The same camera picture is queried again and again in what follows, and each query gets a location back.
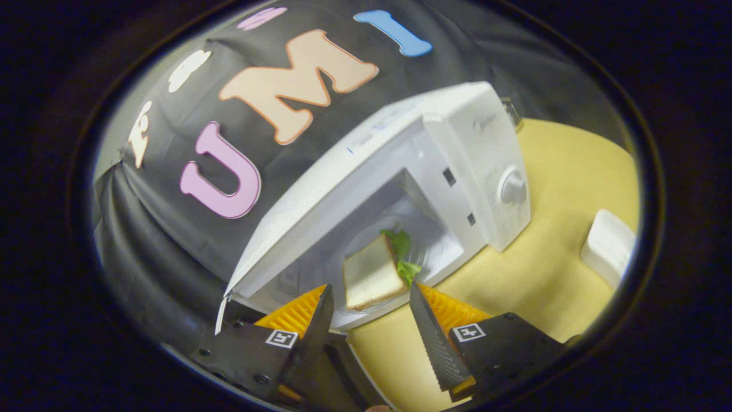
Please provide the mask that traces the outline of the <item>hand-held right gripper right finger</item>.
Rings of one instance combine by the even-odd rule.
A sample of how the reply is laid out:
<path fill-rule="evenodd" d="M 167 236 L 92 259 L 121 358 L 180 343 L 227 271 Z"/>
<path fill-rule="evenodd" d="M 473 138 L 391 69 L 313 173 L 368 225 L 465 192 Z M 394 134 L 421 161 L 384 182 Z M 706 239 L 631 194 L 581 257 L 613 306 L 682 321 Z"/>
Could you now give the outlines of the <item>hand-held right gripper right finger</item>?
<path fill-rule="evenodd" d="M 492 316 L 423 283 L 411 284 L 409 307 L 439 388 L 454 402 L 494 401 L 567 349 L 516 313 Z"/>

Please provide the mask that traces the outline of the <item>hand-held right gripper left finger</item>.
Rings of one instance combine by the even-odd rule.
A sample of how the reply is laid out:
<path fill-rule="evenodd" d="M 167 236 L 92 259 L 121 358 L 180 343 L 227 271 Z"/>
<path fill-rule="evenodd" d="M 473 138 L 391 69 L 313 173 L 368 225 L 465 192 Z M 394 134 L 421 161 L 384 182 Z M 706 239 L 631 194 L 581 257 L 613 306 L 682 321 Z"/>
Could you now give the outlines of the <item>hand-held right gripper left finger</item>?
<path fill-rule="evenodd" d="M 295 378 L 319 357 L 334 312 L 332 286 L 323 284 L 255 323 L 221 326 L 190 353 L 225 383 L 267 402 L 304 398 Z"/>

